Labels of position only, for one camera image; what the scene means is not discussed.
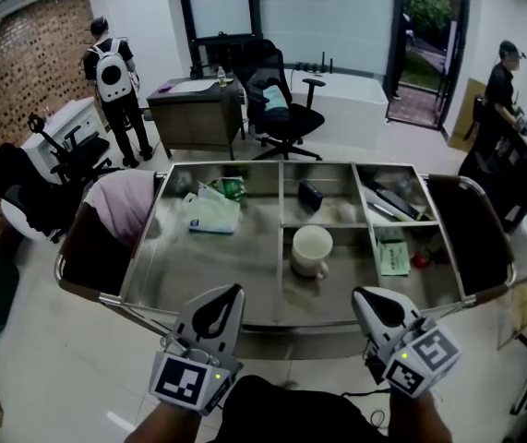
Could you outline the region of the brown wooden desk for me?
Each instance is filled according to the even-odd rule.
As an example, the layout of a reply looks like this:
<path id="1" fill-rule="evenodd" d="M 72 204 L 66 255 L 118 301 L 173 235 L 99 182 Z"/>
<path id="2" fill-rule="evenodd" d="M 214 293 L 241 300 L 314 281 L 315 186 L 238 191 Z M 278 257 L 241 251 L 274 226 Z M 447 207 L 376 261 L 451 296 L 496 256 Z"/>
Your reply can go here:
<path id="1" fill-rule="evenodd" d="M 169 80 L 175 85 L 182 80 Z M 227 85 L 219 83 L 208 90 L 168 94 L 155 90 L 147 98 L 166 156 L 175 150 L 219 151 L 234 159 L 233 143 L 246 136 L 242 114 L 242 87 L 235 78 Z"/>

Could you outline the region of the white low cabinet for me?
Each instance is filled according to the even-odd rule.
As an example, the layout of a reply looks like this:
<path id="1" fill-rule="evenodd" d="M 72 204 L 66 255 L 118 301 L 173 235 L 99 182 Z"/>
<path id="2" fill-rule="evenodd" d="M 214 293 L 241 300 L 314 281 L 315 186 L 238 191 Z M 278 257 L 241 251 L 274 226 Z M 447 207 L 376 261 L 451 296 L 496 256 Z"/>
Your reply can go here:
<path id="1" fill-rule="evenodd" d="M 101 138 L 106 138 L 104 123 L 93 98 L 69 101 L 50 116 L 49 121 L 45 123 L 44 132 L 61 147 L 71 148 L 72 143 L 66 135 L 76 126 L 80 126 L 74 134 L 77 143 L 94 133 L 98 133 Z"/>

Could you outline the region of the pink cloth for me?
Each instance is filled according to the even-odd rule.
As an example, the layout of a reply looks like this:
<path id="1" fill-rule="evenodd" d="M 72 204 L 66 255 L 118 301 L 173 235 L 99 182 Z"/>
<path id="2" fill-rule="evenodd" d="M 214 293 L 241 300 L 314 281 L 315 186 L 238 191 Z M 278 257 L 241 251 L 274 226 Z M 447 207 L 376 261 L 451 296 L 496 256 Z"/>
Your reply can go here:
<path id="1" fill-rule="evenodd" d="M 99 179 L 84 202 L 96 210 L 115 240 L 131 247 L 144 230 L 155 196 L 155 181 L 151 171 L 119 170 Z"/>

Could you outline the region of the small black box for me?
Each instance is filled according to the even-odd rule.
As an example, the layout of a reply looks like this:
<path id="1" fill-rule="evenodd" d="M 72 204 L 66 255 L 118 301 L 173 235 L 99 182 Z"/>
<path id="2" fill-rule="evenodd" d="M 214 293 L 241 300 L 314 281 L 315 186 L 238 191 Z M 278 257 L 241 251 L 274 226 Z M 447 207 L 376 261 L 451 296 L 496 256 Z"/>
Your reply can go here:
<path id="1" fill-rule="evenodd" d="M 323 194 L 310 182 L 302 180 L 298 185 L 299 201 L 312 211 L 318 211 L 322 205 Z"/>

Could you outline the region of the black chair with white base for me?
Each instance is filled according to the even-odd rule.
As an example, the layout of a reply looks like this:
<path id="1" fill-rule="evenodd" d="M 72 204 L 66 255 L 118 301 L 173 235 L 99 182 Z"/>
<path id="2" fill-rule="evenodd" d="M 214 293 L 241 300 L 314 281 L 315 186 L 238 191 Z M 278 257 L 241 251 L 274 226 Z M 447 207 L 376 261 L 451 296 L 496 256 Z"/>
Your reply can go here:
<path id="1" fill-rule="evenodd" d="M 9 143 L 0 146 L 0 198 L 20 210 L 28 226 L 53 243 L 68 232 L 82 196 L 80 182 L 51 183 L 23 149 Z"/>

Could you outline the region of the green paper packet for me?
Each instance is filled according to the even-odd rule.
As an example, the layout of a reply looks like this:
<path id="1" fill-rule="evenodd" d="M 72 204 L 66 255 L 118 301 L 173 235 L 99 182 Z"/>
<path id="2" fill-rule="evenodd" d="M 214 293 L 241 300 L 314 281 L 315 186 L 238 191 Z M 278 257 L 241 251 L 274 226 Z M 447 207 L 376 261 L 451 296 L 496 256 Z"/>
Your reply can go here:
<path id="1" fill-rule="evenodd" d="M 405 242 L 379 243 L 378 253 L 382 276 L 407 276 L 410 274 L 411 263 Z"/>

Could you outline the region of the white round-window backpack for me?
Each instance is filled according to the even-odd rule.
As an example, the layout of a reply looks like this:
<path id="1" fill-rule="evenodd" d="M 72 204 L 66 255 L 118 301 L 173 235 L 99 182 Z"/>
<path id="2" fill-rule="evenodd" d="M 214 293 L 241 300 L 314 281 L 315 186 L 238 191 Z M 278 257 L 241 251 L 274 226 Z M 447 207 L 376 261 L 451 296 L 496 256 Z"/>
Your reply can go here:
<path id="1" fill-rule="evenodd" d="M 99 56 L 96 65 L 96 87 L 103 102 L 113 102 L 132 91 L 128 66 L 119 53 L 120 39 L 112 39 L 110 49 L 102 51 L 98 45 L 92 49 Z"/>

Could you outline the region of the black mesh office chair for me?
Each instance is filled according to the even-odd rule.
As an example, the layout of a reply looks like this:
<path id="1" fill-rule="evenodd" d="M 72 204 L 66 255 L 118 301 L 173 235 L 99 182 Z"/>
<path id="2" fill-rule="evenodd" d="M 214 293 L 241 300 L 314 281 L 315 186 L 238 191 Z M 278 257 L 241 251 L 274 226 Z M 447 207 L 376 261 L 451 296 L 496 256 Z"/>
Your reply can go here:
<path id="1" fill-rule="evenodd" d="M 288 87 L 285 76 L 283 55 L 273 42 L 265 39 L 250 40 L 241 45 L 233 56 L 233 72 L 246 96 L 246 117 L 248 126 L 263 147 L 271 149 L 258 155 L 258 161 L 282 156 L 285 160 L 291 153 L 312 158 L 321 156 L 304 150 L 300 145 L 304 136 L 312 133 L 325 123 L 325 117 L 312 109 L 314 88 L 324 86 L 309 78 L 306 104 L 298 104 Z M 262 91 L 270 85 L 278 85 L 288 103 L 287 109 L 265 111 L 266 99 Z"/>

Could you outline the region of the person's right forearm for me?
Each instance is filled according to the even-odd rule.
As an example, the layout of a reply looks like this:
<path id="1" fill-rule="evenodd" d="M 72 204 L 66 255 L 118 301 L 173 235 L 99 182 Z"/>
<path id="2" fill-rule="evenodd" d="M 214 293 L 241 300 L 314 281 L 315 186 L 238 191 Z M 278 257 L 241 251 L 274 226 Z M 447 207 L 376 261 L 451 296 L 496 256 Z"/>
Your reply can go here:
<path id="1" fill-rule="evenodd" d="M 397 389 L 389 397 L 389 441 L 393 443 L 452 443 L 429 390 L 412 399 Z"/>

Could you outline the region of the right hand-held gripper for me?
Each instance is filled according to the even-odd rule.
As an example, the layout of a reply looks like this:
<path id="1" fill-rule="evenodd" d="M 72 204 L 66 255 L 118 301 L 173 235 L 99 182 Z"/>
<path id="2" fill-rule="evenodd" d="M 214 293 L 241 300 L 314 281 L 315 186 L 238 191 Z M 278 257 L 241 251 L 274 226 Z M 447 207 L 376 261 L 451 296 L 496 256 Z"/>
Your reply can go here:
<path id="1" fill-rule="evenodd" d="M 461 347 L 443 326 L 422 314 L 410 298 L 382 287 L 357 287 L 353 311 L 369 345 L 365 364 L 374 380 L 417 398 L 443 378 Z"/>

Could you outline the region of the person's dark clothing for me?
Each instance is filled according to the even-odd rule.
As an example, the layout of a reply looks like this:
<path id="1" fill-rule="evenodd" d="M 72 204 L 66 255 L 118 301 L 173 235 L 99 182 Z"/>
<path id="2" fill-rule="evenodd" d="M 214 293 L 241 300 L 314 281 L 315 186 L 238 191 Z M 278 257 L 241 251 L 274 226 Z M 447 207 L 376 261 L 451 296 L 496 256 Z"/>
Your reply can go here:
<path id="1" fill-rule="evenodd" d="M 347 399 L 322 391 L 283 389 L 241 377 L 227 395 L 210 443 L 391 443 Z"/>

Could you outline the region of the person's left forearm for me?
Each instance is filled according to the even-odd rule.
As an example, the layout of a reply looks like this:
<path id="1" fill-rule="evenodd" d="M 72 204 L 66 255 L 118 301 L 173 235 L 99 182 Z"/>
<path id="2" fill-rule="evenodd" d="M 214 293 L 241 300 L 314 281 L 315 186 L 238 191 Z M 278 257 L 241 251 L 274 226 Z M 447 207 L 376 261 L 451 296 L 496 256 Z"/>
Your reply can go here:
<path id="1" fill-rule="evenodd" d="M 202 416 L 160 402 L 124 443 L 195 443 Z"/>

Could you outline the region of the metal compartment tray cart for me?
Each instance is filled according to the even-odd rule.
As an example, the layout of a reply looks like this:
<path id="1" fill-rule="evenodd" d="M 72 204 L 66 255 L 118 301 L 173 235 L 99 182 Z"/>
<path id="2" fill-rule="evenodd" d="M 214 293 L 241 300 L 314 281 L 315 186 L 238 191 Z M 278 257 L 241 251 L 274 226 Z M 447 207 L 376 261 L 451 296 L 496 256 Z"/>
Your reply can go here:
<path id="1" fill-rule="evenodd" d="M 189 231 L 181 219 L 184 198 L 225 175 L 245 180 L 247 195 L 239 203 L 235 232 Z M 392 163 L 177 163 L 157 177 L 120 293 L 102 293 L 95 303 L 162 335 L 190 299 L 237 283 L 246 294 L 238 357 L 313 360 L 359 354 L 365 342 L 351 307 L 358 286 L 404 293 L 432 317 L 471 307 L 462 300 L 450 242 L 423 176 L 412 165 Z M 318 211 L 299 201 L 302 180 L 323 194 Z M 370 209 L 362 193 L 368 181 L 406 200 L 422 218 L 389 221 Z M 293 236 L 307 225 L 327 229 L 333 239 L 323 281 L 302 277 L 291 265 Z M 390 242 L 406 243 L 409 275 L 381 275 L 378 244 Z M 427 268 L 413 267 L 416 252 L 429 258 Z"/>

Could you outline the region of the white paper sheet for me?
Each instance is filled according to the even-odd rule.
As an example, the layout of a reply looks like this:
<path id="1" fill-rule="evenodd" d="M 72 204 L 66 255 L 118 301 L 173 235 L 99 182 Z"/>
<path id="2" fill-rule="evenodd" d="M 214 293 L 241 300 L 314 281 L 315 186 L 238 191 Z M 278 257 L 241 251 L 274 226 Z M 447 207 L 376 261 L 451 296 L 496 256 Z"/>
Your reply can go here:
<path id="1" fill-rule="evenodd" d="M 171 87 L 168 90 L 168 94 L 204 91 L 217 84 L 218 82 L 216 80 L 209 78 L 182 80 Z"/>

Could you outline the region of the white long paper strip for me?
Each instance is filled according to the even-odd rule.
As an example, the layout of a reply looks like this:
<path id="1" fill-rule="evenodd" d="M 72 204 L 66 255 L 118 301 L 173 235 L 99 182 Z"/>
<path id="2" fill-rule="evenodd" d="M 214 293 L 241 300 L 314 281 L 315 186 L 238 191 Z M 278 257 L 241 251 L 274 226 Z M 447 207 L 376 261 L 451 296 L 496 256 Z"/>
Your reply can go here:
<path id="1" fill-rule="evenodd" d="M 366 186 L 362 186 L 362 193 L 368 207 L 378 212 L 390 222 L 413 222 L 413 218 L 382 199 L 375 191 Z"/>

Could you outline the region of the black framed glass door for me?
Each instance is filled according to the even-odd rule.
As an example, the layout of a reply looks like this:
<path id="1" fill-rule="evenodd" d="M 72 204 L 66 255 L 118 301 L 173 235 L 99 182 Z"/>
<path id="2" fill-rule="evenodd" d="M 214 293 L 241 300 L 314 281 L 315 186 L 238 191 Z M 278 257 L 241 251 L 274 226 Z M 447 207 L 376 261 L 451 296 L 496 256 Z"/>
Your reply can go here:
<path id="1" fill-rule="evenodd" d="M 387 75 L 386 120 L 440 130 L 457 86 L 468 29 L 470 0 L 393 0 Z M 410 18 L 414 45 L 406 55 L 399 101 L 391 95 L 401 13 Z"/>

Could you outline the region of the white ceramic mug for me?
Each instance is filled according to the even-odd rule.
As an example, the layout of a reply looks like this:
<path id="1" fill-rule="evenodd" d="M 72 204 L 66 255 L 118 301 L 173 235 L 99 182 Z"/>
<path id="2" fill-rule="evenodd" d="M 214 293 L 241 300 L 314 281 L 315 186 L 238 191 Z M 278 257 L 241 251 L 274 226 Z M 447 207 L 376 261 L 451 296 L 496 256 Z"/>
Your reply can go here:
<path id="1" fill-rule="evenodd" d="M 329 276 L 326 259 L 332 248 L 333 239 L 327 229 L 303 226 L 293 236 L 291 265 L 300 276 L 323 281 Z"/>

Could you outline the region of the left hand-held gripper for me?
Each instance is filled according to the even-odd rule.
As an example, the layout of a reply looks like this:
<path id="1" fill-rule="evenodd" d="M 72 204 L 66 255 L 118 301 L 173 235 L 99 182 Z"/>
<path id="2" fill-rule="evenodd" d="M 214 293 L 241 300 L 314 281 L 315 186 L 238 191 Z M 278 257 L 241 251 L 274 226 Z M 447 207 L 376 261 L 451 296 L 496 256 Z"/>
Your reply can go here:
<path id="1" fill-rule="evenodd" d="M 161 339 L 162 348 L 155 354 L 150 375 L 150 395 L 183 410 L 209 415 L 243 368 L 232 353 L 245 302 L 245 291 L 237 283 L 211 289 L 189 301 L 179 313 L 173 333 Z"/>

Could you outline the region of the white plastic tissue pack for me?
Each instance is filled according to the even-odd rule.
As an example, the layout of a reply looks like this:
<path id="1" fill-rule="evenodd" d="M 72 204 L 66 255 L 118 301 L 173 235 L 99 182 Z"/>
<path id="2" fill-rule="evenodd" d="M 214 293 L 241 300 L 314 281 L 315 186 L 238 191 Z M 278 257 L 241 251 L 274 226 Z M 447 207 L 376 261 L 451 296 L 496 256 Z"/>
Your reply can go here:
<path id="1" fill-rule="evenodd" d="M 183 200 L 181 219 L 189 231 L 233 234 L 240 219 L 240 204 L 225 197 L 200 197 L 189 193 Z"/>

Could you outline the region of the green snack packet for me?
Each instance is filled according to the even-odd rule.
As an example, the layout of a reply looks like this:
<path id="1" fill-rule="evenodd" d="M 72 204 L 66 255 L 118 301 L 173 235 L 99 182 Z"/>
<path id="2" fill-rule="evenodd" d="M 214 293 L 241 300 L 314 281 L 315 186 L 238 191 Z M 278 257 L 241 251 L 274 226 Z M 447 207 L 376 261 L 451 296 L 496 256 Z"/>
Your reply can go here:
<path id="1" fill-rule="evenodd" d="M 218 177 L 206 183 L 206 187 L 238 203 L 241 203 L 247 195 L 245 180 L 242 176 Z"/>

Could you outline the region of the brown cardboard sheet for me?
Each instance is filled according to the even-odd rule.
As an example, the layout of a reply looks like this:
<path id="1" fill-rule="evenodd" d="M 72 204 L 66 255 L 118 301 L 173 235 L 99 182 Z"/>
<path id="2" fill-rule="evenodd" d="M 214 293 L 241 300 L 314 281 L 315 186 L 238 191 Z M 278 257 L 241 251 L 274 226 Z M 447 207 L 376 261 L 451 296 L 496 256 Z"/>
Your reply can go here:
<path id="1" fill-rule="evenodd" d="M 473 108 L 476 96 L 485 93 L 485 83 L 473 78 L 468 78 L 464 97 L 455 126 L 449 136 L 448 146 L 468 153 L 476 139 L 477 128 L 474 128 L 469 137 L 465 137 L 473 125 Z"/>

